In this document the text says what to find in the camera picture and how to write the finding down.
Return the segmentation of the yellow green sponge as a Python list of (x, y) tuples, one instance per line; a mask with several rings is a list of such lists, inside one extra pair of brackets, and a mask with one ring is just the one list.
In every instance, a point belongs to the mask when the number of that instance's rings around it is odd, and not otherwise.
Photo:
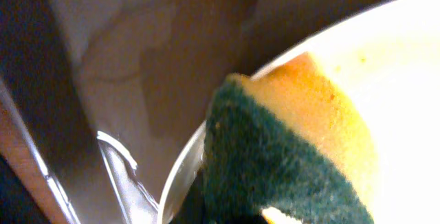
[(229, 75), (206, 117), (208, 223), (374, 223), (379, 157), (351, 99), (301, 54)]

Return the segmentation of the white plate bottom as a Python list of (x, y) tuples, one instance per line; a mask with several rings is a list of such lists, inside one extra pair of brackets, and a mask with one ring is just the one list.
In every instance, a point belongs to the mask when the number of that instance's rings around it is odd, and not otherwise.
[[(379, 157), (374, 223), (439, 222), (439, 0), (394, 0), (312, 36), (268, 63), (301, 55), (341, 89)], [(177, 158), (159, 223), (208, 223), (203, 189), (206, 120)]]

